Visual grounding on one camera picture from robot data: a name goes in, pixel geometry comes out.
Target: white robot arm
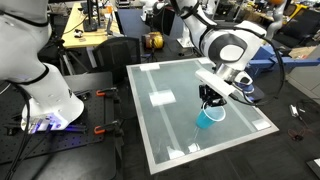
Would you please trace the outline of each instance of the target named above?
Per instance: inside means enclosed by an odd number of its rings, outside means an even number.
[[[42,64],[38,51],[47,43],[51,28],[46,0],[0,1],[0,79],[23,88],[30,96],[30,133],[63,130],[78,118],[84,104],[70,90],[59,70]],[[21,128],[26,128],[27,108]]]
[[[175,12],[188,26],[193,44],[217,64],[215,73],[199,70],[196,76],[206,83],[215,94],[217,102],[207,102],[210,106],[223,105],[223,98],[233,96],[232,83],[250,85],[252,79],[244,71],[263,43],[266,31],[249,21],[234,27],[219,27],[206,17],[197,0],[170,0]]]
[[[266,38],[271,40],[274,33],[282,27],[283,23],[283,11],[286,6],[287,0],[285,0],[281,5],[278,5],[273,11],[273,23],[271,23],[267,29]]]
[[[152,11],[153,5],[157,0],[140,0],[140,2],[144,4],[142,7],[141,19],[142,21],[146,21],[148,11]]]
[[[205,13],[207,13],[208,15],[213,15],[215,8],[216,8],[215,0],[208,0]]]

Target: glass tabletop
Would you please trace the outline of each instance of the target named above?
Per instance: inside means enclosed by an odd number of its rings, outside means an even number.
[[[227,99],[226,117],[198,128],[205,58],[128,66],[128,75],[151,174],[277,131],[258,109]]]

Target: black cable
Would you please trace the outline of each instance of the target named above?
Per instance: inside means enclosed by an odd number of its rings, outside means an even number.
[[[164,6],[163,6],[163,10],[162,10],[162,17],[161,17],[161,33],[164,34],[164,28],[163,28],[163,21],[164,21],[164,12],[165,12],[165,9],[164,9]]]
[[[122,126],[123,126],[123,124],[124,124],[127,120],[129,120],[129,119],[134,119],[134,118],[137,118],[137,115],[134,115],[134,116],[128,117],[128,118],[121,118],[121,117],[120,117],[120,119],[122,120],[122,122],[120,123],[119,128],[121,129]]]
[[[275,53],[275,56],[278,60],[278,64],[279,64],[279,68],[280,68],[280,85],[278,87],[278,90],[276,91],[275,93],[275,96],[273,98],[270,98],[264,102],[260,102],[260,103],[252,103],[252,102],[244,102],[244,101],[241,101],[236,95],[234,94],[230,94],[230,97],[239,102],[239,103],[242,103],[242,104],[245,104],[245,105],[250,105],[250,106],[263,106],[263,105],[266,105],[268,103],[270,103],[271,101],[273,101],[274,99],[277,99],[283,86],[284,86],[284,82],[285,82],[285,68],[284,68],[284,63],[283,63],[283,60],[282,60],[282,57],[279,53],[279,51],[277,50],[277,48],[274,46],[274,44],[267,38],[264,37],[264,35],[262,34],[259,34],[259,33],[256,33],[255,31],[251,30],[251,29],[246,29],[246,28],[239,28],[239,27],[225,27],[225,26],[216,26],[214,27],[215,30],[219,30],[219,29],[225,29],[225,30],[243,30],[243,31],[247,31],[247,32],[250,32],[252,34],[254,34],[255,36],[259,37],[260,39],[263,39],[265,40],[267,43],[269,43],[272,47],[272,49],[274,50],[274,53]]]
[[[16,170],[19,168],[19,166],[22,164],[22,161],[25,160],[25,159],[47,138],[47,136],[48,136],[51,128],[52,128],[52,124],[49,124],[49,125],[47,126],[45,135],[42,137],[42,139],[41,139],[35,146],[33,146],[33,148],[31,148],[31,149],[29,150],[29,152],[27,152],[27,153],[24,155],[24,157],[22,157],[21,159],[19,159],[19,162],[18,162],[16,168],[14,169],[14,171],[16,171]]]
[[[165,6],[162,6],[161,9],[159,9],[159,12],[157,14],[153,14],[153,16],[158,16],[160,15],[160,13],[162,13],[162,11],[164,10]]]
[[[12,177],[13,177],[13,175],[15,173],[15,168],[16,168],[17,162],[20,159],[22,152],[26,148],[26,145],[27,145],[28,141],[30,140],[30,138],[28,138],[28,136],[29,136],[28,135],[29,122],[30,122],[30,103],[29,103],[28,93],[22,87],[20,87],[17,84],[12,83],[12,85],[15,86],[19,90],[19,92],[21,93],[21,95],[22,95],[22,97],[23,97],[23,99],[24,99],[24,101],[26,103],[26,107],[27,107],[27,117],[26,117],[27,123],[26,123],[26,127],[25,127],[25,130],[24,130],[24,135],[23,135],[23,138],[22,138],[18,153],[17,153],[15,159],[13,160],[13,162],[11,164],[11,167],[10,167],[6,177],[5,177],[5,180],[12,179]]]
[[[306,109],[308,109],[308,108],[305,106],[307,103],[310,103],[310,104],[318,104],[318,103],[316,103],[314,100],[320,100],[320,98],[301,99],[301,100],[299,100],[299,101],[296,102],[296,109],[297,109],[297,111],[298,111],[298,116],[297,116],[297,118],[298,118],[300,121],[302,121],[308,129],[309,129],[309,127],[308,127],[307,123],[304,121],[304,118],[302,118],[302,116],[300,115],[300,111],[303,112],[303,110],[300,109],[301,106],[300,106],[299,104],[301,104],[302,107],[303,107],[303,109],[306,110]]]
[[[84,20],[86,20],[87,17],[88,17],[88,15],[86,15],[86,16],[83,18],[83,20],[82,20],[78,25],[76,25],[74,28],[72,28],[71,30],[69,30],[69,31],[67,31],[67,32],[65,32],[65,33],[63,33],[63,34],[68,34],[69,32],[73,31],[75,28],[77,28],[78,26],[80,26],[80,25],[84,22]]]

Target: blue cup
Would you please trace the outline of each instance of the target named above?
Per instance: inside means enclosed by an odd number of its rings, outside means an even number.
[[[226,112],[222,106],[207,107],[201,109],[196,124],[201,129],[207,129],[215,122],[224,120],[225,117]]]

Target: black chair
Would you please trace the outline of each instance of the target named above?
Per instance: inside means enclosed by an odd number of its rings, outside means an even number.
[[[101,43],[93,51],[99,72],[110,71],[113,84],[127,79],[127,65],[140,64],[139,39],[132,37],[113,37]]]
[[[301,9],[273,39],[290,48],[306,46],[319,28],[320,13]]]

